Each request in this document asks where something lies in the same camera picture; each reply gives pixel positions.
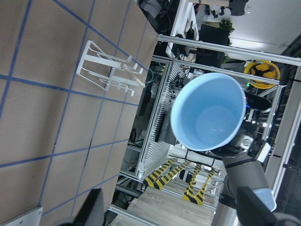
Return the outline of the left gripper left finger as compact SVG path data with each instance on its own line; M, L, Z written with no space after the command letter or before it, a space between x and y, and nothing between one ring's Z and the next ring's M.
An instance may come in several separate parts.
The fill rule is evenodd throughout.
M79 212L75 217L61 219L56 226L103 226L104 203L101 188L90 190Z

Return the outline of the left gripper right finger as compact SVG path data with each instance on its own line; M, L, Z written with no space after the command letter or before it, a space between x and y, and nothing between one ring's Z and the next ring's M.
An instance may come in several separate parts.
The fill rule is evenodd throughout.
M271 212L248 187L237 191L237 216L243 226L299 226L293 215Z

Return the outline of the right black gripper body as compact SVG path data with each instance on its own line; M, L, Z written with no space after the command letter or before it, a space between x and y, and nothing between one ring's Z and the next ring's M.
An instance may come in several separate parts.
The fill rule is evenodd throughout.
M234 157L246 153L251 158L264 162L270 152L270 144L261 138L259 127L243 122L234 138L226 145L210 152L219 157Z

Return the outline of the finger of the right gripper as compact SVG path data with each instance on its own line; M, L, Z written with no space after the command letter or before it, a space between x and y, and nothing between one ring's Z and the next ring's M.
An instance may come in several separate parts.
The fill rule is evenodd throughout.
M255 111L270 111L271 102L258 95L252 93L245 93L246 106Z

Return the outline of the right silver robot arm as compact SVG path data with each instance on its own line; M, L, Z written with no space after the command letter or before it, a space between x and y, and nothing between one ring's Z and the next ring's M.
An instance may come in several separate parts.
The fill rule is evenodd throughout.
M241 126L246 108L269 112L271 102L254 94L218 95L218 119L234 127ZM261 162L256 159L267 143L255 139L243 150L239 147L245 132L238 129L225 145L211 150L221 158L227 176L220 194L219 204L213 218L213 226L233 226L237 219L244 226L270 226L274 220L272 211L276 202L264 175Z

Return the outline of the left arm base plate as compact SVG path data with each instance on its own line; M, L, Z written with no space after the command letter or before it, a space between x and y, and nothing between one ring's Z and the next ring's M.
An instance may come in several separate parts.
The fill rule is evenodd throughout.
M33 208L17 217L1 223L1 226L39 226L42 212L43 207Z

